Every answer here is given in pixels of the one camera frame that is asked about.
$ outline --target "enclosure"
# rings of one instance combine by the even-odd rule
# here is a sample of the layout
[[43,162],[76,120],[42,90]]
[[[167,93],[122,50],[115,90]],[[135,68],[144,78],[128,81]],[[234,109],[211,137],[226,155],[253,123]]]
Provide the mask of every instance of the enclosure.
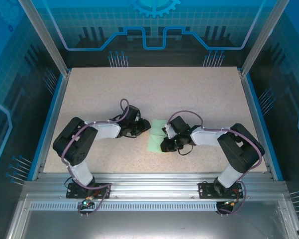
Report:
[[[122,98],[151,129],[93,143],[87,165],[112,186],[81,218],[52,144]],[[159,152],[179,110],[264,147],[238,214],[199,198],[228,164],[221,148]],[[0,238],[56,236],[299,238],[299,0],[0,0]]]

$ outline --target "green cloth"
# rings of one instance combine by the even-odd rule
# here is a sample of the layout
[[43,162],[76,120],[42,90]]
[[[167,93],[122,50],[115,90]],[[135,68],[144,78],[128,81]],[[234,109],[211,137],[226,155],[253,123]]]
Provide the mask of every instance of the green cloth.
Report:
[[167,137],[162,131],[165,127],[167,120],[155,119],[151,122],[150,135],[148,140],[147,151],[162,153],[160,144],[163,142],[164,138]]

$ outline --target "beige work surface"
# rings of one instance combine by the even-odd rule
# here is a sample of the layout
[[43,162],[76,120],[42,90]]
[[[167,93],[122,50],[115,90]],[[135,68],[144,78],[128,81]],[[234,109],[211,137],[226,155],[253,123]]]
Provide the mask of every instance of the beige work surface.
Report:
[[[242,123],[255,129],[235,67],[73,68],[58,116],[52,142],[73,117],[85,121],[107,120],[122,111],[127,98],[141,116],[167,120],[179,110],[202,116],[205,127],[230,127]],[[199,124],[191,114],[181,114],[190,126]],[[149,131],[137,139],[97,140],[86,158],[91,172],[220,172],[228,161],[220,147],[195,146],[187,156],[147,151]],[[264,162],[254,171],[266,171]],[[67,172],[50,146],[44,172]]]

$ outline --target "black motor joint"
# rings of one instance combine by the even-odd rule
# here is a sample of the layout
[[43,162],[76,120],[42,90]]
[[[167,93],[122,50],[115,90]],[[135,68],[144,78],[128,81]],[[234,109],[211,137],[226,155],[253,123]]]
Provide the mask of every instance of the black motor joint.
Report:
[[215,192],[219,195],[219,196],[223,196],[226,192],[230,191],[230,188],[225,188],[219,181],[218,181],[218,177],[215,178],[215,180],[213,181],[213,188],[215,190]]
[[[122,118],[126,114],[126,111],[127,107],[124,109],[124,112],[121,115],[118,115],[111,120]],[[151,128],[149,121],[141,118],[140,110],[132,105],[129,106],[126,117],[122,121],[118,122],[118,125],[121,127],[121,130],[117,138],[127,136],[128,134],[130,134],[132,137],[137,137],[141,133]]]
[[162,152],[175,152],[184,148],[184,145],[189,144],[194,146],[194,142],[191,139],[191,133],[197,126],[190,128],[190,126],[184,122],[184,120],[178,116],[169,122],[170,126],[176,133],[173,138],[164,138],[160,144]]

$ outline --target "black mounting bracket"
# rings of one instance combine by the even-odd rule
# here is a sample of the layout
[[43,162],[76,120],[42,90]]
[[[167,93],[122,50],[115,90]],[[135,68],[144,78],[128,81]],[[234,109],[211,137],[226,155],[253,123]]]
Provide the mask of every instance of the black mounting bracket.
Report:
[[240,183],[234,183],[230,188],[220,196],[214,189],[214,183],[202,182],[198,183],[198,193],[200,199],[236,199],[237,194],[234,192],[237,190],[239,199],[243,198],[242,187]]
[[[100,187],[103,185],[106,185],[107,183],[94,183],[93,187]],[[106,193],[107,187],[102,188],[99,190],[99,192],[94,196],[94,199],[102,199],[104,194]],[[82,188],[77,183],[69,183],[68,189],[66,192],[66,198],[75,198],[75,199],[85,199],[86,197],[94,194],[98,190],[87,190]],[[110,195],[110,192],[107,194],[105,199],[108,199]]]

